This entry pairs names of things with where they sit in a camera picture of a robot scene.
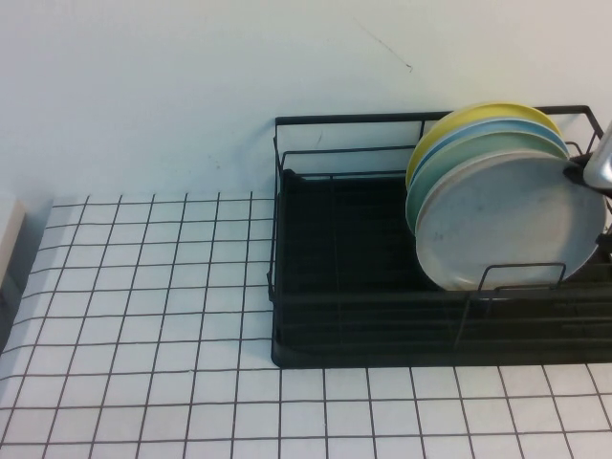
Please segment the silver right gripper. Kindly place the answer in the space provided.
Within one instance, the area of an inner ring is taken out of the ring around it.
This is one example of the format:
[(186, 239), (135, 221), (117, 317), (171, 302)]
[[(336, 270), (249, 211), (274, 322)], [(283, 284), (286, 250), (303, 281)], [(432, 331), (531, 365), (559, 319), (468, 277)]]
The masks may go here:
[(564, 177), (577, 186), (610, 188), (612, 185), (612, 125), (605, 130), (595, 152), (570, 160)]

